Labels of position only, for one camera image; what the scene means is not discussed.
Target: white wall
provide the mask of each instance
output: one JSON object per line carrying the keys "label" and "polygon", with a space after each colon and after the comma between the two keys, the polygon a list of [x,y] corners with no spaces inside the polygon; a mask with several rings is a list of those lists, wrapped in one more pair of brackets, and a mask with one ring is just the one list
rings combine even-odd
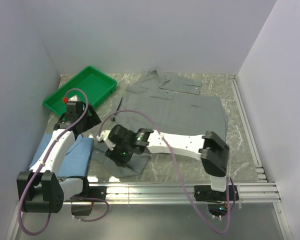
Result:
{"label": "white wall", "polygon": [[261,161],[300,240],[300,0],[278,0],[238,74]]}
{"label": "white wall", "polygon": [[42,101],[59,76],[17,0],[0,0],[0,240],[18,200],[16,178],[27,169],[48,121]]}
{"label": "white wall", "polygon": [[20,0],[59,73],[237,74],[276,0]]}

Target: marble tabletop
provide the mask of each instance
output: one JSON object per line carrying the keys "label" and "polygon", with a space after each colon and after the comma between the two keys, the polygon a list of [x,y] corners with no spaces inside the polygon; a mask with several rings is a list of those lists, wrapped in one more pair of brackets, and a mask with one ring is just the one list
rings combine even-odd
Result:
{"label": "marble tabletop", "polygon": [[[242,123],[232,83],[225,74],[181,74],[184,77],[202,82],[200,94],[205,96],[219,96],[227,114],[228,132],[226,143],[230,147],[228,174],[236,182],[258,181],[255,163],[249,148],[244,125]],[[73,78],[74,74],[63,74],[59,87]],[[135,83],[140,74],[109,74],[117,81],[116,91],[110,95],[97,109],[101,120],[104,120],[112,109],[113,102],[121,97],[129,84]],[[58,116],[53,112],[47,123],[45,132],[52,133]],[[114,122],[108,121],[103,129],[111,129]],[[99,125],[83,134],[84,137],[96,139]],[[200,161],[185,156],[177,156],[177,161],[185,182],[205,182],[210,177],[205,172]],[[91,182],[177,182],[178,175],[170,154],[152,154],[141,175],[117,179],[113,177],[100,163],[91,159],[88,169]]]}

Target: folded blue fabric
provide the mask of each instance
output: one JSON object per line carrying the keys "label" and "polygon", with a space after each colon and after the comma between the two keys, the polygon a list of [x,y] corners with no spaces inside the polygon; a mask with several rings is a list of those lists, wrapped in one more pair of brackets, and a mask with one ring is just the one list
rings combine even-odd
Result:
{"label": "folded blue fabric", "polygon": [[[34,158],[30,164],[30,168],[38,161],[48,146],[52,134],[45,133],[39,144]],[[82,137],[79,135],[73,145],[69,148],[62,164],[57,173],[59,178],[67,178],[70,176],[85,177],[87,175],[90,154],[92,151],[94,139]]]}

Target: purple cable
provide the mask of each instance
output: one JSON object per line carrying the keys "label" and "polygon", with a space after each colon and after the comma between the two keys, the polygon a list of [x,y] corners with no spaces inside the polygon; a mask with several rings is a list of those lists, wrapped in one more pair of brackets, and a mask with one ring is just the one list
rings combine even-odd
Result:
{"label": "purple cable", "polygon": [[[48,148],[48,150],[46,151],[46,154],[44,155],[43,157],[43,164],[45,164],[45,162],[47,161],[52,149],[54,148],[54,146],[56,145],[56,143],[58,142],[58,140],[67,132],[69,131],[71,128],[73,128],[77,123],[79,123],[81,121],[81,119],[85,116],[85,114],[87,113],[88,111],[88,97],[87,95],[85,94],[84,91],[82,91],[81,89],[79,88],[73,88],[73,89],[70,89],[69,91],[66,92],[65,96],[67,96],[70,92],[73,92],[73,91],[79,91],[80,93],[83,94],[84,98],[85,98],[85,108],[84,108],[84,111],[82,113],[82,115],[78,118],[78,120],[76,120],[73,124],[71,124],[69,127],[67,127],[62,133],[59,134],[59,136],[56,137],[56,139],[51,143],[50,147]],[[43,168],[43,164],[41,164],[38,169],[35,171],[35,173],[32,175],[32,177],[30,178],[29,182],[27,183],[27,185],[25,186],[24,188],[24,191],[20,197],[20,201],[19,201],[19,206],[18,206],[18,212],[17,212],[17,216],[18,216],[18,223],[22,229],[22,231],[24,231],[26,234],[28,235],[31,235],[31,236],[36,236],[36,235],[39,235],[41,234],[44,230],[46,230],[48,224],[49,224],[49,221],[50,221],[50,217],[51,217],[51,213],[48,214],[48,217],[46,219],[46,222],[45,222],[45,225],[44,227],[40,230],[40,231],[37,231],[37,232],[32,232],[32,231],[29,231],[28,229],[26,229],[23,221],[22,221],[22,205],[24,203],[24,200],[25,200],[25,197],[27,195],[27,192],[29,191],[29,188],[31,186],[31,184],[33,183],[33,181],[35,180],[36,176],[39,174],[39,172],[41,171],[41,169]]]}
{"label": "purple cable", "polygon": [[[105,124],[105,122],[113,115],[116,115],[118,113],[122,113],[122,112],[130,112],[130,113],[136,113],[136,114],[140,114],[142,116],[144,116],[153,126],[154,126],[154,129],[159,133],[161,134],[161,131],[159,129],[159,126],[149,117],[147,116],[146,114],[138,111],[138,110],[119,110],[119,111],[116,111],[114,113],[112,113],[111,115],[109,115],[101,124],[101,127],[99,129],[99,136],[101,134],[101,131],[102,131],[102,128]],[[226,227],[223,231],[219,231],[218,229],[216,229],[204,216],[203,214],[200,212],[200,210],[197,208],[195,202],[193,201],[193,199],[191,198],[190,194],[187,192],[187,188],[186,188],[186,185],[185,185],[185,182],[182,178],[182,174],[180,172],[180,169],[179,169],[179,166],[178,166],[178,162],[177,162],[177,159],[176,159],[176,155],[175,155],[175,152],[174,152],[174,149],[170,146],[170,144],[165,140],[164,137],[162,137],[162,140],[164,141],[164,143],[166,144],[166,146],[168,147],[171,155],[172,155],[172,159],[173,159],[173,162],[174,162],[174,166],[176,168],[176,171],[177,171],[177,175],[178,175],[178,180],[179,182],[181,183],[181,186],[182,186],[182,189],[184,191],[184,194],[185,196],[188,198],[189,202],[191,203],[194,211],[199,215],[199,217],[208,225],[208,227],[214,231],[215,233],[217,234],[225,234],[228,230],[229,230],[229,226],[230,226],[230,210],[227,212],[226,216],[227,216],[227,222],[226,222]],[[230,206],[230,203],[229,203],[229,177],[226,178],[226,202],[227,202],[227,206]]]}
{"label": "purple cable", "polygon": [[100,198],[94,198],[94,197],[81,197],[81,196],[74,196],[73,198],[75,199],[83,199],[83,200],[90,200],[90,201],[98,201],[98,202],[103,202],[106,204],[106,210],[104,212],[104,214],[102,214],[101,216],[94,218],[94,219],[82,219],[80,217],[75,216],[75,219],[78,219],[79,221],[82,222],[95,222],[98,221],[100,219],[102,219],[105,215],[107,215],[107,213],[109,212],[109,203],[106,200],[100,199]]}

